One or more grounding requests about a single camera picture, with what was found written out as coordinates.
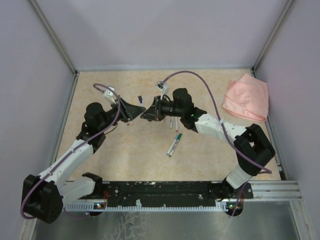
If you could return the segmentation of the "pink cap paint marker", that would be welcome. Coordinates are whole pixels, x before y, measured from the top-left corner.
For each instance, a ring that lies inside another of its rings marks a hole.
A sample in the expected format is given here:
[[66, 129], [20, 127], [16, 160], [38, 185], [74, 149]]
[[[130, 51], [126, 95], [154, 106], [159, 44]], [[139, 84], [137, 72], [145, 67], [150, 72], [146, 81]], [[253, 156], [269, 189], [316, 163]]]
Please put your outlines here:
[[175, 125], [175, 131], [178, 133], [179, 132], [179, 125], [178, 125], [178, 118], [174, 118], [174, 125]]

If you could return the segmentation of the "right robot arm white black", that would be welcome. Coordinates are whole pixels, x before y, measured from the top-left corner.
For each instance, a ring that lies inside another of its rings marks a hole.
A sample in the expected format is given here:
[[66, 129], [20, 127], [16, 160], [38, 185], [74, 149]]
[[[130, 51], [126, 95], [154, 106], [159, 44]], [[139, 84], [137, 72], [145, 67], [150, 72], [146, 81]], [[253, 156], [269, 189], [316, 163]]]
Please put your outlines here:
[[222, 181], [218, 199], [235, 198], [252, 177], [261, 171], [270, 173], [266, 165], [275, 156], [275, 150], [259, 125], [236, 125], [210, 115], [194, 105], [186, 88], [177, 88], [172, 96], [172, 100], [163, 95], [154, 97], [141, 119], [160, 122], [165, 117], [177, 117], [186, 129], [231, 145], [236, 152], [237, 165]]

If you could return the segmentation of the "lime cap white marker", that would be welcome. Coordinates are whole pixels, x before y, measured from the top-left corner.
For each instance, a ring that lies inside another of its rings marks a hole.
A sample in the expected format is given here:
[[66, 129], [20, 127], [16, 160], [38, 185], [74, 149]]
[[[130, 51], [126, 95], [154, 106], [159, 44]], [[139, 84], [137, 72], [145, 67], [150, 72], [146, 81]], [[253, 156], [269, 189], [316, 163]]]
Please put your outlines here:
[[172, 130], [173, 129], [173, 117], [170, 117], [170, 129]]

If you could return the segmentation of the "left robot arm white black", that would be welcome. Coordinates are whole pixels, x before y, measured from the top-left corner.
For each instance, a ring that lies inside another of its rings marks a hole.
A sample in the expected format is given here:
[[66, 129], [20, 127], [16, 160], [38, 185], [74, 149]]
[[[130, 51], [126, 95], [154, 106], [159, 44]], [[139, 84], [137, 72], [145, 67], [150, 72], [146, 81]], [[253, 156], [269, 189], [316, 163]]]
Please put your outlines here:
[[105, 111], [98, 102], [86, 107], [81, 131], [66, 153], [38, 175], [30, 174], [23, 182], [20, 214], [26, 220], [38, 219], [53, 223], [67, 205], [90, 195], [103, 195], [100, 178], [86, 173], [69, 182], [72, 173], [102, 146], [105, 132], [119, 121], [127, 123], [139, 117], [145, 107], [129, 104], [118, 98]]

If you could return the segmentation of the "lilac cap paint marker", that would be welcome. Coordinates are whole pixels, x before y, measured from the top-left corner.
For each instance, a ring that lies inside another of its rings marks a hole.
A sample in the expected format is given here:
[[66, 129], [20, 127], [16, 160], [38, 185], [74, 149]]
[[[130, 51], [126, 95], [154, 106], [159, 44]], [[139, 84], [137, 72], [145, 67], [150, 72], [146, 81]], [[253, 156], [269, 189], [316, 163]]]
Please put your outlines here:
[[170, 145], [168, 151], [166, 152], [166, 155], [167, 155], [167, 156], [168, 156], [168, 155], [170, 154], [170, 152], [172, 151], [172, 148], [174, 147], [174, 145], [175, 145], [175, 143], [176, 143], [176, 141], [177, 141], [177, 138], [178, 138], [178, 137], [176, 137], [176, 138], [173, 140], [173, 142], [172, 142], [172, 144]]

